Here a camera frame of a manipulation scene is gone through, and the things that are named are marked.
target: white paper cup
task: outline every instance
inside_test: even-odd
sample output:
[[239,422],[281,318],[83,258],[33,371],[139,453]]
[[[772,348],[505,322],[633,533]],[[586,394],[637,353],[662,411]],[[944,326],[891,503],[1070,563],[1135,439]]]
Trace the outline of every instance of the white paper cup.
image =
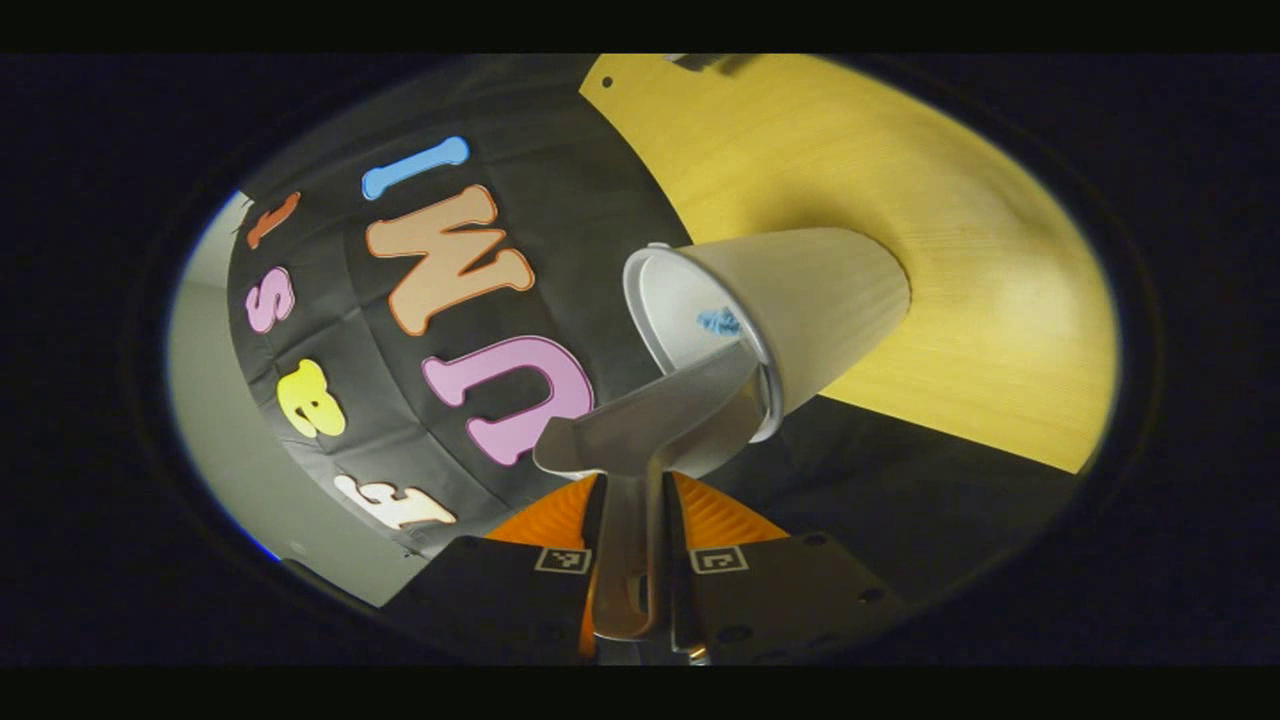
[[663,373],[733,342],[698,323],[728,307],[764,366],[768,407],[751,442],[845,374],[906,316],[902,266],[838,228],[783,231],[673,250],[652,243],[622,270],[627,309]]

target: pink foam letter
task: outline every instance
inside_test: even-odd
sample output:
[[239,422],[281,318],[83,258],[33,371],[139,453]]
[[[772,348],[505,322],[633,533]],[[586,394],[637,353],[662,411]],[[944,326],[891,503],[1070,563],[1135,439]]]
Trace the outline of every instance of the pink foam letter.
[[580,418],[591,411],[595,395],[582,365],[559,345],[539,336],[521,336],[490,345],[452,363],[438,357],[422,361],[422,377],[445,405],[458,407],[467,388],[518,368],[532,368],[547,378],[552,392],[540,405],[498,421],[467,420],[467,434],[499,465],[515,465],[531,450],[552,418]]
[[248,325],[257,334],[270,331],[276,320],[288,318],[293,310],[293,283],[289,281],[289,272],[284,268],[271,268],[257,287],[250,288],[244,309],[248,310]]

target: foam letter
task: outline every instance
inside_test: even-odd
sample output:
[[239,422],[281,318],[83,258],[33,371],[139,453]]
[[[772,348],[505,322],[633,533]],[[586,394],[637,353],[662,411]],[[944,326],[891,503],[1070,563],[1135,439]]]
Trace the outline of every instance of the foam letter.
[[284,268],[271,268],[257,287],[250,288],[244,299],[248,310],[248,325],[262,334],[275,325],[276,320],[289,316],[293,310],[293,283]]
[[301,192],[294,192],[284,199],[284,204],[271,210],[270,213],[264,213],[261,218],[257,219],[257,224],[253,229],[248,231],[244,237],[248,241],[250,250],[257,250],[257,243],[262,242],[262,236],[274,231],[298,209],[298,201],[302,200]]
[[342,495],[352,502],[378,518],[378,520],[393,530],[401,529],[408,523],[421,523],[424,520],[438,520],[444,524],[457,523],[458,519],[452,512],[440,507],[440,503],[431,496],[417,488],[404,488],[404,498],[396,500],[396,486],[388,483],[369,483],[358,486],[356,480],[347,475],[338,475],[333,484]]
[[361,181],[361,190],[365,193],[365,200],[378,200],[388,187],[401,181],[425,173],[431,168],[439,168],[440,165],[461,165],[470,156],[471,149],[467,147],[467,141],[453,136],[445,138],[444,142],[435,147],[428,147],[416,155],[410,155],[384,168],[369,170]]
[[499,465],[515,465],[520,455],[538,443],[552,418],[580,418],[591,411],[595,396],[582,365],[559,345],[538,336],[504,340],[444,363],[438,357],[422,361],[426,384],[445,405],[458,407],[467,388],[507,374],[517,368],[532,368],[547,378],[550,396],[540,405],[498,421],[467,420],[467,434]]
[[428,322],[445,307],[498,288],[534,287],[534,270],[518,250],[499,250],[494,261],[466,272],[481,255],[507,236],[500,229],[454,231],[461,225],[489,224],[498,206],[484,186],[472,184],[448,200],[394,220],[369,225],[369,251],[378,258],[425,255],[387,302],[402,331],[426,332]]
[[280,378],[275,384],[275,397],[280,410],[293,423],[293,428],[307,437],[317,432],[340,436],[347,429],[347,418],[338,401],[329,395],[324,370],[311,360],[298,363],[298,369]]

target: cup rim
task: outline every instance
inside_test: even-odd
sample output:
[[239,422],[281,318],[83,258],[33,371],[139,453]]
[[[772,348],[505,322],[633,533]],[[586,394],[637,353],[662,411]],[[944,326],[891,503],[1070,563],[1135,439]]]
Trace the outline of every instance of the cup rim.
[[675,363],[663,350],[662,343],[658,342],[658,336],[653,329],[653,324],[648,322],[648,316],[644,314],[644,304],[640,300],[640,268],[646,260],[655,256],[666,256],[673,259],[676,263],[682,263],[689,268],[701,273],[708,279],[716,283],[717,287],[728,297],[727,305],[733,315],[739,319],[739,324],[742,328],[742,337],[746,340],[751,351],[755,352],[756,359],[760,361],[762,374],[764,375],[764,388],[767,406],[764,409],[764,420],[760,421],[760,428],[755,432],[749,442],[764,442],[765,439],[773,437],[782,427],[783,413],[783,392],[782,392],[782,377],[778,373],[777,357],[769,351],[769,346],[765,340],[760,336],[754,322],[751,322],[751,314],[744,305],[737,295],[710,268],[703,265],[694,258],[681,252],[667,245],[666,242],[650,242],[648,246],[641,247],[627,258],[626,264],[622,266],[622,293],[626,297],[627,311],[631,314],[631,324],[639,331],[641,340],[644,340],[645,347],[649,348],[649,355],[653,356],[654,361],[663,374],[669,374],[676,370]]

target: wooden table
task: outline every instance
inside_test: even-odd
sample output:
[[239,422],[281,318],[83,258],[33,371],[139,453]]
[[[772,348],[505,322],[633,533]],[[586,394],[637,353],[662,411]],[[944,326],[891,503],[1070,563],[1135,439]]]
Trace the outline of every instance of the wooden table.
[[822,395],[1071,473],[1089,459],[1119,370],[1110,291],[1066,211],[988,141],[806,55],[699,73],[602,55],[581,94],[695,243],[845,227],[899,258],[906,319]]

